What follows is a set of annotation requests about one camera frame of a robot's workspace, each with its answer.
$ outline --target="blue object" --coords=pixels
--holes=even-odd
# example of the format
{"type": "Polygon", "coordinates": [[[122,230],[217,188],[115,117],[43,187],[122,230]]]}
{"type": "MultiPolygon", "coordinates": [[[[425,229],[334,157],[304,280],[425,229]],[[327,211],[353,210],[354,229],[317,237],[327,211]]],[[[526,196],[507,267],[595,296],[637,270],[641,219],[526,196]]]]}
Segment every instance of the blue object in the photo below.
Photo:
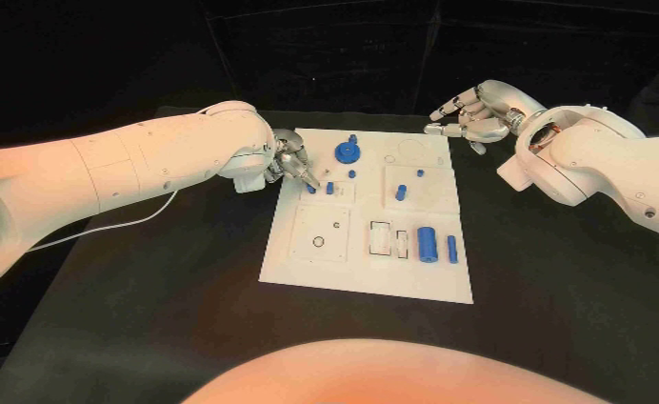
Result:
{"type": "Polygon", "coordinates": [[[350,134],[347,142],[343,142],[336,146],[333,155],[336,156],[336,161],[343,164],[353,164],[359,160],[360,150],[357,137],[353,134],[350,134]]]}
{"type": "Polygon", "coordinates": [[[424,263],[434,263],[437,261],[437,240],[435,230],[426,226],[418,228],[418,259],[424,263]]]}
{"type": "Polygon", "coordinates": [[[408,187],[405,185],[398,185],[398,191],[395,192],[395,199],[402,201],[405,199],[405,192],[408,191],[408,187]]]}
{"type": "Polygon", "coordinates": [[[457,264],[457,247],[455,247],[455,236],[450,235],[445,243],[448,245],[448,262],[457,264]]]}

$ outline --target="white cable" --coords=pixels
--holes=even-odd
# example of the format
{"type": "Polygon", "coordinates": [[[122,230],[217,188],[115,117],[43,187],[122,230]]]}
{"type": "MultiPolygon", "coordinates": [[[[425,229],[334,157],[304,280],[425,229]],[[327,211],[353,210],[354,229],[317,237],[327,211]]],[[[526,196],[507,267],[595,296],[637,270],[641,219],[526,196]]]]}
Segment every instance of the white cable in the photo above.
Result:
{"type": "MultiPolygon", "coordinates": [[[[200,111],[197,111],[196,113],[203,113],[212,106],[203,108],[200,111]]],[[[171,195],[168,196],[168,199],[167,199],[167,202],[164,203],[164,205],[157,209],[157,212],[152,213],[150,216],[147,216],[145,218],[142,218],[141,220],[134,220],[134,221],[129,221],[128,223],[119,223],[116,225],[109,225],[109,226],[102,226],[99,228],[93,228],[92,230],[89,231],[83,231],[80,232],[79,234],[73,234],[70,235],[69,237],[65,237],[63,239],[59,239],[59,240],[54,240],[53,242],[47,242],[46,244],[40,245],[39,247],[33,247],[27,252],[33,252],[34,250],[40,250],[40,249],[44,249],[46,247],[50,247],[50,245],[56,245],[56,244],[60,244],[62,242],[66,242],[67,240],[72,240],[75,239],[76,237],[79,237],[80,235],[85,235],[85,234],[89,234],[90,232],[98,232],[98,231],[103,231],[103,230],[111,230],[114,228],[122,228],[124,226],[131,226],[131,225],[135,225],[137,223],[142,223],[144,221],[148,221],[163,210],[164,208],[168,206],[168,203],[171,202],[171,199],[174,198],[176,196],[176,193],[178,192],[178,190],[176,190],[171,195]]]]}

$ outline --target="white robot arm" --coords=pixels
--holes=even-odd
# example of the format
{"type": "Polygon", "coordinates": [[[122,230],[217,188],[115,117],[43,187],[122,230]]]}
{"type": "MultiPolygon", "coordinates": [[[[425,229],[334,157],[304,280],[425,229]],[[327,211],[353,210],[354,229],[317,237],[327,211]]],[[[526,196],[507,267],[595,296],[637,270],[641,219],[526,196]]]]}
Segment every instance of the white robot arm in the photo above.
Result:
{"type": "Polygon", "coordinates": [[[429,115],[437,121],[460,111],[458,124],[425,126],[429,134],[483,143],[517,136],[514,155],[497,173],[514,190],[530,184],[575,206],[607,194],[631,220],[659,232],[659,137],[605,109],[585,105],[546,110],[514,87],[487,80],[457,95],[429,115]]]}
{"type": "Polygon", "coordinates": [[[0,276],[65,225],[214,174],[233,179],[236,192],[284,174],[320,188],[300,136],[271,130],[245,102],[0,150],[0,276]]]}

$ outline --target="robotic hand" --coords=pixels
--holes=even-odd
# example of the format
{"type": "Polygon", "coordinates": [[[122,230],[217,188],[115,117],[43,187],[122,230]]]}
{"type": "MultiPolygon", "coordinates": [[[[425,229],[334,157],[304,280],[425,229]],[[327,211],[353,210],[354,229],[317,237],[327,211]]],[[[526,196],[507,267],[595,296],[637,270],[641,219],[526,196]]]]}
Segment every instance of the robotic hand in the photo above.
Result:
{"type": "Polygon", "coordinates": [[[213,175],[233,179],[236,192],[261,190],[282,175],[320,188],[307,165],[301,137],[272,131],[239,101],[75,139],[1,149],[0,276],[73,221],[161,194],[173,197],[213,175]]]}
{"type": "Polygon", "coordinates": [[[425,126],[425,133],[464,137],[478,154],[483,143],[517,136],[514,155],[497,173],[517,191],[530,184],[575,206],[607,194],[631,220],[659,232],[659,137],[643,132],[605,108],[542,105],[514,87],[487,80],[458,94],[429,115],[454,111],[458,123],[425,126]]]}

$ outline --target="peg board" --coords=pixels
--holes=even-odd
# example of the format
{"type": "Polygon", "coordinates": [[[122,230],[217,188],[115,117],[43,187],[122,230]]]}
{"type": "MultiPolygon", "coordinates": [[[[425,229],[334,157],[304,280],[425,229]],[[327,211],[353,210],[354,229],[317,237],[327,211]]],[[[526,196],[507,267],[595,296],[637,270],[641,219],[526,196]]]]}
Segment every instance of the peg board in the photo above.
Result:
{"type": "Polygon", "coordinates": [[[300,180],[282,181],[259,281],[471,304],[447,138],[295,131],[321,188],[310,193],[300,180]],[[333,150],[350,134],[360,158],[341,164],[333,150]],[[402,201],[395,199],[399,185],[406,186],[402,201]],[[424,226],[435,229],[435,263],[418,259],[416,229],[424,226]],[[455,237],[457,264],[448,263],[448,235],[455,237]]]}

